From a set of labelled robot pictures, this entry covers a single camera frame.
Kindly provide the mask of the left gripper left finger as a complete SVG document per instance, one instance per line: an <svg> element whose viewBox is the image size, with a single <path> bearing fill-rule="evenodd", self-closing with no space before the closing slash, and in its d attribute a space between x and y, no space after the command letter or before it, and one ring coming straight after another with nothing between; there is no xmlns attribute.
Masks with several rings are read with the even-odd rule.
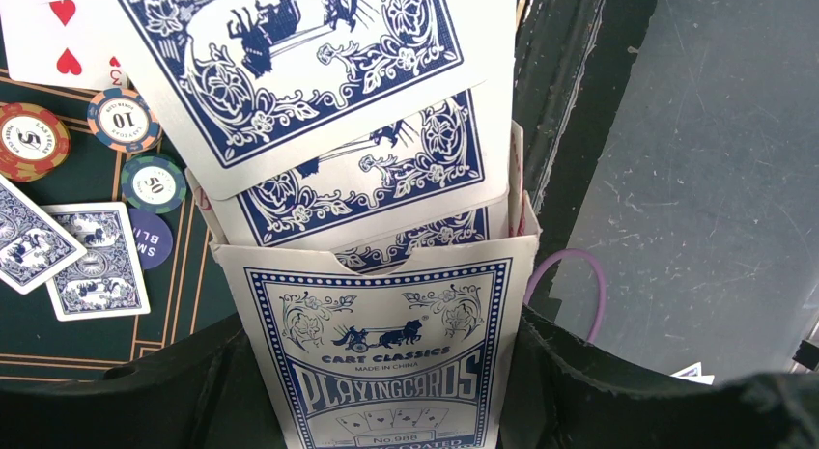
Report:
<svg viewBox="0 0 819 449"><path fill-rule="evenodd" d="M4 448L282 448L240 317L96 381L1 391Z"/></svg>

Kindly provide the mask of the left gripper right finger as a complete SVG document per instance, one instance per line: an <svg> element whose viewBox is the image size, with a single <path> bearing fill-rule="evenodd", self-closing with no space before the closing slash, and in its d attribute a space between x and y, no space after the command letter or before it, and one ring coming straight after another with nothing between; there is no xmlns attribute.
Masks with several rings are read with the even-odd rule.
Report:
<svg viewBox="0 0 819 449"><path fill-rule="evenodd" d="M717 385L654 372L528 307L500 419L502 448L815 448L818 377Z"/></svg>

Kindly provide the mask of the blue playing card deck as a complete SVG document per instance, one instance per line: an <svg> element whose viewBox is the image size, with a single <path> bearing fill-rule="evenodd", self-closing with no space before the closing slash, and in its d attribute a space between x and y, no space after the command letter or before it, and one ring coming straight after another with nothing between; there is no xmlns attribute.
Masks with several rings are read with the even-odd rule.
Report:
<svg viewBox="0 0 819 449"><path fill-rule="evenodd" d="M494 448L540 227L365 275L325 251L211 251L289 448Z"/></svg>

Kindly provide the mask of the dealt card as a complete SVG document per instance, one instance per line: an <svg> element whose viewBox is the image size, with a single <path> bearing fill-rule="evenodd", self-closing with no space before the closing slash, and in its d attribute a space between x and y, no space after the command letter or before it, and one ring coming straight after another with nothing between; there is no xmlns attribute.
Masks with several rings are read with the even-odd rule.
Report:
<svg viewBox="0 0 819 449"><path fill-rule="evenodd" d="M60 322L149 314L151 305L123 202L43 208L86 254L46 283Z"/></svg>

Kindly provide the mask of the purple small blind button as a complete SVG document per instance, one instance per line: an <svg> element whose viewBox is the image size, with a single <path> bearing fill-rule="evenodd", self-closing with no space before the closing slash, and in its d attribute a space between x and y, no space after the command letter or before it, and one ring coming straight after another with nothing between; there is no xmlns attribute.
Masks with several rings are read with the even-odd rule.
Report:
<svg viewBox="0 0 819 449"><path fill-rule="evenodd" d="M163 264L174 245L168 225L157 214L135 208L128 210L128 217L142 269L149 270Z"/></svg>

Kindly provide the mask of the green blue chips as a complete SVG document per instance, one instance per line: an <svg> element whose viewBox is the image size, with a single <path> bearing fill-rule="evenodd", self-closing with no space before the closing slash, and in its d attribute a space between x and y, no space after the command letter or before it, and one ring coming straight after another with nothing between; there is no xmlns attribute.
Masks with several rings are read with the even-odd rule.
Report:
<svg viewBox="0 0 819 449"><path fill-rule="evenodd" d="M128 160L120 174L122 193L135 208L164 214L178 208L187 185L176 162L165 154L140 154Z"/></svg>

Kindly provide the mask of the stack of playing cards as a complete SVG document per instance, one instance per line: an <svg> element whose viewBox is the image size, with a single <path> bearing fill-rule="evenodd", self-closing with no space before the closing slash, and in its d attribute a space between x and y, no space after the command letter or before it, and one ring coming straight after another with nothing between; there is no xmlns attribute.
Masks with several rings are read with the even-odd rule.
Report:
<svg viewBox="0 0 819 449"><path fill-rule="evenodd" d="M421 244L505 235L511 111L511 83L488 80L225 200L185 177L219 241L392 266Z"/></svg>

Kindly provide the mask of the peach blue chips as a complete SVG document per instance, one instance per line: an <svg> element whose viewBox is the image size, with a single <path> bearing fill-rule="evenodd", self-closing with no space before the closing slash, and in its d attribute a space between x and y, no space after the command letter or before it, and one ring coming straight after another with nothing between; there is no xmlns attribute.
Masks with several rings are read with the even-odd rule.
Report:
<svg viewBox="0 0 819 449"><path fill-rule="evenodd" d="M160 124L145 100L135 91L109 88L97 93L87 108L87 124L106 147L126 154L145 152L160 137Z"/></svg>

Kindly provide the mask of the orange chips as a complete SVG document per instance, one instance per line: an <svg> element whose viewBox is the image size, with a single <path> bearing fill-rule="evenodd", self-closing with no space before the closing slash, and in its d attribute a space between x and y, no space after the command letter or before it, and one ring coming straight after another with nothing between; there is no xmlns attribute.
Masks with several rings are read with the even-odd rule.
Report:
<svg viewBox="0 0 819 449"><path fill-rule="evenodd" d="M71 135L49 110L33 103L1 107L1 174L16 182L42 177L68 158Z"/></svg>

